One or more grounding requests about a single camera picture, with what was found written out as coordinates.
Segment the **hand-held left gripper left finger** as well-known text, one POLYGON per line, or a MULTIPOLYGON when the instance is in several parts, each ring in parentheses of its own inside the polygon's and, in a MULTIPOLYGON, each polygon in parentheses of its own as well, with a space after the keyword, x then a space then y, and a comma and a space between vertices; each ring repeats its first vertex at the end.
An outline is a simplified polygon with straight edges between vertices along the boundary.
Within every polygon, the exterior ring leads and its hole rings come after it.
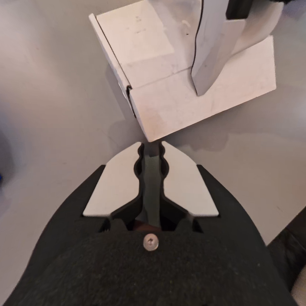
POLYGON ((129 228, 143 210, 144 144, 136 142, 105 165, 83 217, 120 219, 129 228))

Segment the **white cardboard box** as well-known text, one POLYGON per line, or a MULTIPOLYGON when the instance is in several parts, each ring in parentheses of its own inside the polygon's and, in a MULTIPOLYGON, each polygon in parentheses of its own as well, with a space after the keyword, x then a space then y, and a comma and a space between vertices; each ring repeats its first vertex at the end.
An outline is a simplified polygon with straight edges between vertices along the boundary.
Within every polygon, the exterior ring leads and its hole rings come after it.
POLYGON ((191 67, 174 72, 174 48, 149 1, 89 20, 121 91, 149 142, 276 89, 273 36, 231 55, 197 96, 191 67))

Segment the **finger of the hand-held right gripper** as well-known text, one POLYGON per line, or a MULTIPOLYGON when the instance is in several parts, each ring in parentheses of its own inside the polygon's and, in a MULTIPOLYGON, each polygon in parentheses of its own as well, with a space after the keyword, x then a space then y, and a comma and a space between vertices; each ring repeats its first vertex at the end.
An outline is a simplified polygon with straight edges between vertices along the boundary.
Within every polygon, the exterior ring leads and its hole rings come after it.
POLYGON ((174 48, 174 72, 191 67, 195 36, 201 15, 201 0, 149 1, 163 24, 163 30, 174 48))
POLYGON ((216 81, 244 29, 244 19, 227 19, 228 3, 229 0, 202 1, 191 67, 197 96, 204 95, 216 81))

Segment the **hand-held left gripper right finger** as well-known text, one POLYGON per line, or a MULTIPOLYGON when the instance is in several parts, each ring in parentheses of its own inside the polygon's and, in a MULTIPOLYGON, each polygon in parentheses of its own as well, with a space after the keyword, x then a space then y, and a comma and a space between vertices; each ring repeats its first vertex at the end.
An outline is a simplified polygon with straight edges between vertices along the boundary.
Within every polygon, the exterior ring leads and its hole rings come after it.
POLYGON ((219 217, 198 165, 166 141, 159 143, 159 174, 162 231, 174 231, 184 219, 219 217))

